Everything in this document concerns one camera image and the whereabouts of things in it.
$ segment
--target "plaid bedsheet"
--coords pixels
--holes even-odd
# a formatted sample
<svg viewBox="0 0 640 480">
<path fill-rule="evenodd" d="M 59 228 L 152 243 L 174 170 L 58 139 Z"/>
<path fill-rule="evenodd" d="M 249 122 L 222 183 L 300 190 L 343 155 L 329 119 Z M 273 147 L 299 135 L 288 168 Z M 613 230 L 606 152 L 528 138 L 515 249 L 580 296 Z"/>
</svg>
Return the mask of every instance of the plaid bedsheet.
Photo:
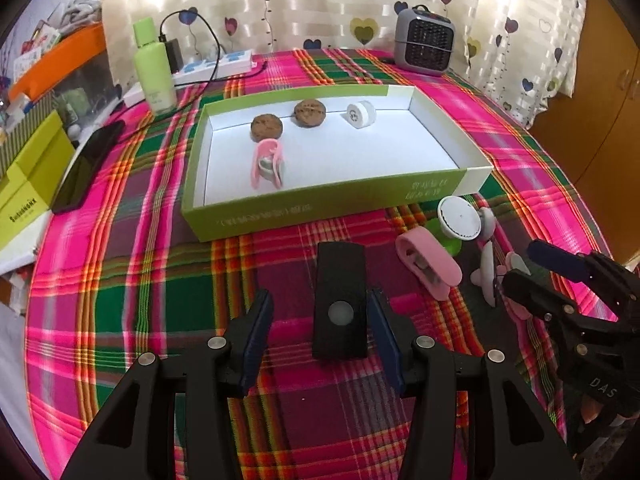
<svg viewBox="0 0 640 480">
<path fill-rule="evenodd" d="M 165 124 L 131 135 L 152 116 L 146 105 L 127 112 L 123 135 L 129 139 L 109 156 L 84 207 L 51 221 L 31 287 L 25 349 L 29 406 L 51 476 L 60 477 L 82 432 L 137 355 L 179 354 L 221 334 L 265 287 L 276 311 L 257 387 L 246 399 L 230 401 L 244 478 L 396 478 L 412 401 L 399 400 L 385 382 L 373 344 L 366 360 L 326 365 L 311 357 L 316 245 L 323 240 L 366 246 L 369 282 L 381 285 L 422 333 L 459 352 L 501 348 L 566 435 L 548 335 L 540 322 L 520 321 L 484 302 L 468 281 L 479 248 L 464 245 L 458 261 L 465 279 L 441 303 L 395 256 L 394 239 L 432 218 L 434 203 L 198 243 L 180 214 L 180 197 L 202 105 L 251 92 L 357 82 L 416 85 L 475 139 L 495 171 L 468 199 L 497 216 L 500 262 L 508 251 L 524 254 L 535 237 L 573 252 L 607 252 L 554 162 L 457 76 L 399 72 L 365 50 L 283 52 L 258 64 L 262 59 L 268 65 L 260 75 L 211 84 L 199 107 Z M 198 90 L 185 90 L 181 102 Z M 610 316 L 584 286 L 532 268 L 583 312 Z M 465 475 L 467 413 L 461 394 L 454 478 Z M 177 473 L 188 478 L 180 399 L 176 420 Z"/>
</svg>

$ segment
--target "wooden cabinet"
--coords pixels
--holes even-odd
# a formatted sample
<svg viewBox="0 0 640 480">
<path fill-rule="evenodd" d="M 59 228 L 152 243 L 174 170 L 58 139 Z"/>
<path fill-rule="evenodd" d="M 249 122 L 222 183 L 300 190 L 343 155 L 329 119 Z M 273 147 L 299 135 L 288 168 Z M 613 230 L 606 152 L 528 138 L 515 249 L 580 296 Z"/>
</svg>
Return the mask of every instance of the wooden cabinet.
<svg viewBox="0 0 640 480">
<path fill-rule="evenodd" d="M 593 160 L 626 98 L 638 48 L 608 0 L 587 0 L 573 97 L 558 94 L 531 135 L 576 182 Z"/>
<path fill-rule="evenodd" d="M 530 130 L 575 184 L 613 257 L 640 253 L 640 57 L 608 0 L 587 0 L 572 98 Z"/>
<path fill-rule="evenodd" d="M 640 249 L 640 61 L 609 135 L 576 187 L 621 263 Z"/>
</svg>

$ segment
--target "curtain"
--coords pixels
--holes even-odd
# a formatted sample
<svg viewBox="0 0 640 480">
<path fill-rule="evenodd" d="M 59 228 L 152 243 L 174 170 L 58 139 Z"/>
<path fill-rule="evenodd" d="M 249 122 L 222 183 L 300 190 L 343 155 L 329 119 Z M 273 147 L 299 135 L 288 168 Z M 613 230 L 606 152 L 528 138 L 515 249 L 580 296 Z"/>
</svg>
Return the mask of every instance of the curtain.
<svg viewBox="0 0 640 480">
<path fill-rule="evenodd" d="M 132 23 L 194 7 L 228 50 L 294 48 L 392 50 L 397 14 L 423 4 L 456 27 L 451 67 L 531 124 L 546 99 L 570 94 L 586 0 L 104 0 L 103 21 L 114 80 L 135 80 Z M 211 55 L 209 31 L 188 13 L 170 18 L 185 62 Z"/>
</svg>

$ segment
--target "orange container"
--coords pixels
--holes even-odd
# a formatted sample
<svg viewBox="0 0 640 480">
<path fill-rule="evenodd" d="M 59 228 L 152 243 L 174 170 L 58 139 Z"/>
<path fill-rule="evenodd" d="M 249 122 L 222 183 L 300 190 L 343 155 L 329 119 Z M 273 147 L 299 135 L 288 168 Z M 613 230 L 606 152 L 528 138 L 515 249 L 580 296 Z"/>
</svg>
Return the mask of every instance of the orange container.
<svg viewBox="0 0 640 480">
<path fill-rule="evenodd" d="M 9 99 L 21 93 L 31 101 L 52 90 L 74 70 L 107 50 L 102 23 L 78 30 L 64 39 L 33 65 L 29 71 L 9 88 Z"/>
</svg>

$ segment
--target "space heater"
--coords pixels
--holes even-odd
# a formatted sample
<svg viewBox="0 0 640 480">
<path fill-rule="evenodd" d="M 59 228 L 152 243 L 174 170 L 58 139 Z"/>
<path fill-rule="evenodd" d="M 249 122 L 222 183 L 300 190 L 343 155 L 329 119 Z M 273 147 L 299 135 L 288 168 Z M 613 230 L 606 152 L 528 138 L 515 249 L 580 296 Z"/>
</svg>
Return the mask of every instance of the space heater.
<svg viewBox="0 0 640 480">
<path fill-rule="evenodd" d="M 396 23 L 394 62 L 400 68 L 441 75 L 449 67 L 456 28 L 425 6 L 404 9 Z"/>
</svg>

